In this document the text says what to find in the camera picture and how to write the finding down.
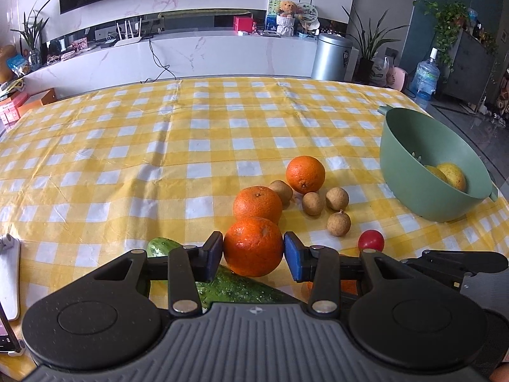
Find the water bottle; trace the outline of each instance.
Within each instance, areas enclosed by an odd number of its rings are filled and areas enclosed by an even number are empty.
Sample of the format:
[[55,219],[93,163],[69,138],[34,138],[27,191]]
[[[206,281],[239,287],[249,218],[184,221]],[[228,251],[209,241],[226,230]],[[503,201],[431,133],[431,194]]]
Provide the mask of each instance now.
[[410,90],[419,98],[431,100],[431,95],[437,90],[437,82],[440,77],[436,61],[437,54],[438,50],[433,49],[429,59],[417,65]]

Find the trash can lid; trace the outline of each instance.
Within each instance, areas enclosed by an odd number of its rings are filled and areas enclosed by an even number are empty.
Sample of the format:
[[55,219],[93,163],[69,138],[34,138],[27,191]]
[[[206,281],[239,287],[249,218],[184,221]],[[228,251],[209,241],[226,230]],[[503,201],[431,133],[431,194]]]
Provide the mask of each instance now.
[[322,40],[323,42],[334,44],[335,46],[342,46],[342,47],[346,47],[346,48],[352,47],[352,40],[348,40],[348,39],[338,36],[336,34],[320,33],[318,36],[318,40]]

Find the ribbed gray surface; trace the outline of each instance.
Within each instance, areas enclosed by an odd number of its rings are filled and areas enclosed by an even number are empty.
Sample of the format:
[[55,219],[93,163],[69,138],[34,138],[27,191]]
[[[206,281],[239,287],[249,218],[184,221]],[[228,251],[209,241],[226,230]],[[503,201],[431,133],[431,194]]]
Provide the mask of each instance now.
[[154,350],[119,369],[69,374],[42,366],[25,380],[481,382],[485,379],[470,368],[432,376],[383,368],[359,353],[338,323],[313,319],[298,305],[215,303],[200,318],[175,321]]
[[509,320],[509,268],[500,273],[477,273],[474,277],[465,277],[460,293]]

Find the green bowl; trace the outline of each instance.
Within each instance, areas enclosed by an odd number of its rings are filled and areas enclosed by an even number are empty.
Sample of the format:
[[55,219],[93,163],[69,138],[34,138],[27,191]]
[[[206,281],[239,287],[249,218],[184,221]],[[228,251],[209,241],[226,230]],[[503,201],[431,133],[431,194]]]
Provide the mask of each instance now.
[[[396,198],[412,212],[430,221],[446,222],[473,210],[488,196],[497,200],[498,189],[488,170],[454,131],[415,110],[381,106],[378,111],[385,115],[380,144],[383,177]],[[467,181],[465,192],[424,167],[444,162],[461,168]]]

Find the gray cabinet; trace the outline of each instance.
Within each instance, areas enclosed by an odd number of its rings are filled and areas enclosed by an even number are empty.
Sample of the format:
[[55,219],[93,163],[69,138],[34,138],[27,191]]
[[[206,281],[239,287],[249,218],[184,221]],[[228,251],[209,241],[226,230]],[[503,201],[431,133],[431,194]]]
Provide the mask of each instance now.
[[478,105],[490,78],[495,57],[470,34],[461,31],[450,52],[454,61],[452,72],[442,93]]

